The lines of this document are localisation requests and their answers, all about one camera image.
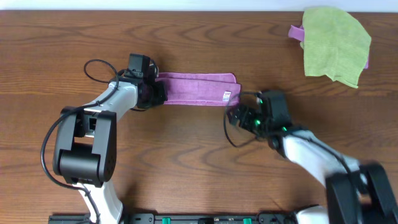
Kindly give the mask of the purple microfiber cloth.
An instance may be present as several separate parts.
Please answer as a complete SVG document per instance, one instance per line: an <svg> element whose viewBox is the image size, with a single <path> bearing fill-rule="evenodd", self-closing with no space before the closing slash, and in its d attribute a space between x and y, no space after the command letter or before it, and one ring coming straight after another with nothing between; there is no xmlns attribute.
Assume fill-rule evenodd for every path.
<svg viewBox="0 0 398 224"><path fill-rule="evenodd" d="M162 72L157 80L165 85L166 105L225 106L239 102L232 99L241 91L232 73Z"/></svg>

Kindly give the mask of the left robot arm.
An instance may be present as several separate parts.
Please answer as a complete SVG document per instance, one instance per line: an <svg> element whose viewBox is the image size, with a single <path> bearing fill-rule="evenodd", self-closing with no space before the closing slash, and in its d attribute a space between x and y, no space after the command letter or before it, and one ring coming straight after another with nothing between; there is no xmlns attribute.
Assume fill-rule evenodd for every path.
<svg viewBox="0 0 398 224"><path fill-rule="evenodd" d="M159 69L146 55L130 54L125 69L91 102L65 107L45 136L56 132L52 167L57 185L78 191L90 213L83 223L120 223L123 203L111 180L117 159L117 124L129 111L145 111L167 100Z"/></svg>

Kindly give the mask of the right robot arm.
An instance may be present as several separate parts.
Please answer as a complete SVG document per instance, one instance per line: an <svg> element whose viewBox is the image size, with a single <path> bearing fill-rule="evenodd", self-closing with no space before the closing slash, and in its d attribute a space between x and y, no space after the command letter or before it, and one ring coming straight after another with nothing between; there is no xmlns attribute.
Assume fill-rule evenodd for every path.
<svg viewBox="0 0 398 224"><path fill-rule="evenodd" d="M249 92L257 108L240 103L243 95L224 93L223 123L252 133L257 141L266 140L271 149L305 169L326 190L326 208L303 208L288 223L397 223L397 201L380 163L362 164L295 125L281 91Z"/></svg>

